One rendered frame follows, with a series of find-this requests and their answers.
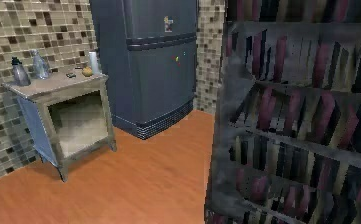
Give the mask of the grey bookshelf with books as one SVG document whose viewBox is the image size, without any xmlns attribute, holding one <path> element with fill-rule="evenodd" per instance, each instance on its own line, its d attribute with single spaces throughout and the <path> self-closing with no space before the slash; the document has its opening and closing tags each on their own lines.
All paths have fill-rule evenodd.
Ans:
<svg viewBox="0 0 361 224">
<path fill-rule="evenodd" d="M 361 0 L 226 0 L 205 224 L 361 224 Z"/>
</svg>

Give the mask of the grey spray bottle black cap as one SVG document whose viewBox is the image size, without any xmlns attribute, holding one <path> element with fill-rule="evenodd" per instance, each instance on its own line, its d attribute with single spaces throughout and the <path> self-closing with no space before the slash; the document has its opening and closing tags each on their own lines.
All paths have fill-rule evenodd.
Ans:
<svg viewBox="0 0 361 224">
<path fill-rule="evenodd" d="M 29 86 L 31 84 L 31 81 L 23 67 L 22 62 L 17 57 L 13 57 L 11 64 L 15 83 L 18 86 Z"/>
</svg>

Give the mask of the grey open side table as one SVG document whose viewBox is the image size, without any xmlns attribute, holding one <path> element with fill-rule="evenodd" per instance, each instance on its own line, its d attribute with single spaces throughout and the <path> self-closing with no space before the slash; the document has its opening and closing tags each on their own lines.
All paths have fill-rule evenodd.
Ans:
<svg viewBox="0 0 361 224">
<path fill-rule="evenodd" d="M 17 96 L 37 153 L 62 181 L 73 162 L 104 145 L 117 149 L 106 81 L 104 74 L 85 77 L 75 71 L 71 78 L 56 73 L 28 86 L 3 85 Z"/>
</svg>

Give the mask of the clear glass bottle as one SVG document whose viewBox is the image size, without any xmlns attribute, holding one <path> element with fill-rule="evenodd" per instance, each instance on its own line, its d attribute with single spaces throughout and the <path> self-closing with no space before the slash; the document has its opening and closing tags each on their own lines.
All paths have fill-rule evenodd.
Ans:
<svg viewBox="0 0 361 224">
<path fill-rule="evenodd" d="M 31 50 L 33 56 L 33 68 L 35 75 L 40 79 L 47 79 L 50 76 L 47 62 L 40 56 L 36 49 Z"/>
</svg>

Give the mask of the dark blue-grey fridge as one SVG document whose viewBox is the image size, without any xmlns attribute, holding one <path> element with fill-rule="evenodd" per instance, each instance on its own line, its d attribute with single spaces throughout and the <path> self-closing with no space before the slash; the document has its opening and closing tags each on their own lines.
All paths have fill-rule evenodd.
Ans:
<svg viewBox="0 0 361 224">
<path fill-rule="evenodd" d="M 112 122 L 140 139 L 193 110 L 198 0 L 90 0 Z"/>
</svg>

